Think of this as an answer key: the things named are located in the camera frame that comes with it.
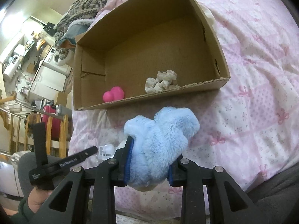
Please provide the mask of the person's left hand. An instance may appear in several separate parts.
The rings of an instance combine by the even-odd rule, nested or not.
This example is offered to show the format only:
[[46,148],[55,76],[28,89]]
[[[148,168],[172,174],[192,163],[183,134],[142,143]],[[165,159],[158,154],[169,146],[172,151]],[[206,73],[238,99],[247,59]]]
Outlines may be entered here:
[[53,191],[47,191],[34,187],[27,198],[27,204],[29,209],[36,213],[41,205],[48,199]]

